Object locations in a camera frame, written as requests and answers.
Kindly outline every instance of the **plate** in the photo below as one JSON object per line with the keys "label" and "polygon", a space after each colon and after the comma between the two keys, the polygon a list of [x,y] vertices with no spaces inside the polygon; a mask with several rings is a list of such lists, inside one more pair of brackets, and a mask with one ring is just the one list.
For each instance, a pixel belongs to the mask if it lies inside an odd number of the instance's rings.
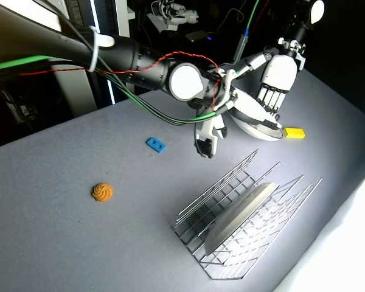
{"label": "plate", "polygon": [[229,238],[278,187],[274,182],[267,182],[250,188],[237,198],[211,226],[204,241],[206,255]]}

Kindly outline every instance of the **white cable tie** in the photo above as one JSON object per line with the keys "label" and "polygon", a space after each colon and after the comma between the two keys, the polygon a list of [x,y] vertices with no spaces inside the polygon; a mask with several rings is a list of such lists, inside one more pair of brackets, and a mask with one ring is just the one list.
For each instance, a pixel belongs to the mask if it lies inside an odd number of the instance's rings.
{"label": "white cable tie", "polygon": [[93,72],[95,71],[97,59],[99,57],[99,45],[97,44],[98,38],[97,38],[96,28],[94,26],[89,26],[89,27],[91,28],[91,30],[93,30],[93,54],[92,54],[91,65],[89,66],[88,71]]}

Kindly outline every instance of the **yellow sponge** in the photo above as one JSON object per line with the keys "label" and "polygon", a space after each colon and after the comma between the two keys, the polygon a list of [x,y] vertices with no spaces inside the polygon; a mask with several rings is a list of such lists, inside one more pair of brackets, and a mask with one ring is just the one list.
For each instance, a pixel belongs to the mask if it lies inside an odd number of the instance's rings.
{"label": "yellow sponge", "polygon": [[301,128],[284,128],[284,134],[287,138],[304,139],[305,133]]}

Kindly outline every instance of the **wire dish rack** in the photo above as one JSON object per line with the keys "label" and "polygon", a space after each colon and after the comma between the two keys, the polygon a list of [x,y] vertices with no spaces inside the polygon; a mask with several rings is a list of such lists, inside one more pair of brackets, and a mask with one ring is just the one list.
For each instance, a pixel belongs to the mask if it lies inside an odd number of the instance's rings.
{"label": "wire dish rack", "polygon": [[222,245],[206,256],[204,241],[215,220],[235,199],[258,185],[279,165],[278,162],[254,180],[246,169],[257,152],[251,153],[190,203],[178,214],[173,225],[174,232],[211,279],[244,278],[322,181],[294,192],[294,187],[304,177],[301,175],[280,186]]}

